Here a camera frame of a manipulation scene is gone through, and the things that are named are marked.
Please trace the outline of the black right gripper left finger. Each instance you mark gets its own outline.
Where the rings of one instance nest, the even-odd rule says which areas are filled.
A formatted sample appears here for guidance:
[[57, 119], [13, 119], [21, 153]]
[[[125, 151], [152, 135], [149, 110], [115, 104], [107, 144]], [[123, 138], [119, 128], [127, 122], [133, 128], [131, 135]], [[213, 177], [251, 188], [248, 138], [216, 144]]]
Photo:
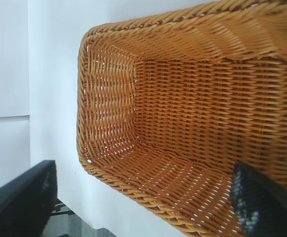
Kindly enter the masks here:
[[57, 201], [57, 172], [44, 160], [0, 187], [0, 237], [39, 237]]

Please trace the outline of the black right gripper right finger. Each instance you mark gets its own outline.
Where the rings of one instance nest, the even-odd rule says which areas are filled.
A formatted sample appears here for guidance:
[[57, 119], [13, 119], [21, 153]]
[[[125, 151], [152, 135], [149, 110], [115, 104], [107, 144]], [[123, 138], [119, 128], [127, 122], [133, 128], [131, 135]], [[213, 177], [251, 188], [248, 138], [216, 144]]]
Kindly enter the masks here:
[[252, 166], [234, 166], [230, 198], [247, 237], [287, 237], [287, 189]]

